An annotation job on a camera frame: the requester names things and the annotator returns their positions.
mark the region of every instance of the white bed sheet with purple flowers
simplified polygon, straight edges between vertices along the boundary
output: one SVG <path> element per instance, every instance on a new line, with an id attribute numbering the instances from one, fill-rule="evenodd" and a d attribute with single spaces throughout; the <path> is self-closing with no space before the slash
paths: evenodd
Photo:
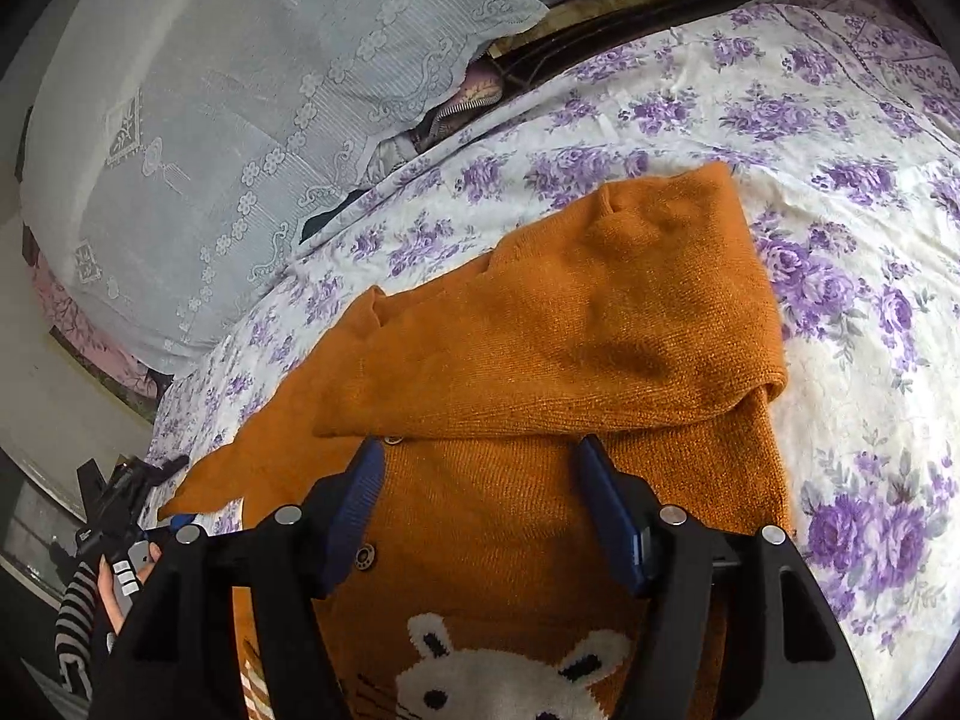
<path id="1" fill-rule="evenodd" d="M 790 384 L 772 413 L 800 547 L 893 720 L 960 628 L 958 140 L 956 71 L 885 0 L 757 0 L 618 47 L 307 242 L 172 386 L 150 457 L 230 442 L 371 284 L 411 289 L 605 180 L 726 160 L 781 305 Z"/>

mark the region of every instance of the animal face pattern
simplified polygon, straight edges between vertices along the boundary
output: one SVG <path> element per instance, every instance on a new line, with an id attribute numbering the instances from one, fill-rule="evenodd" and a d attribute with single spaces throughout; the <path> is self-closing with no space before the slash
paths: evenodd
<path id="1" fill-rule="evenodd" d="M 407 624 L 422 660 L 397 677 L 397 716 L 422 720 L 607 720 L 588 690 L 630 652 L 615 631 L 593 631 L 556 665 L 497 650 L 457 650 L 438 614 Z"/>

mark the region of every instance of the pink fabric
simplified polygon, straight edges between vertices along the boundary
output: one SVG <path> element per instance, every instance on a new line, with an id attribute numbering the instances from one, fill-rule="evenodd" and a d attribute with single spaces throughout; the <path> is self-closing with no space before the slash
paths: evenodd
<path id="1" fill-rule="evenodd" d="M 147 376 L 146 365 L 90 324 L 64 285 L 56 280 L 42 253 L 37 256 L 34 267 L 34 289 L 48 322 L 56 325 L 83 357 L 127 389 L 146 397 L 157 397 L 157 383 Z"/>

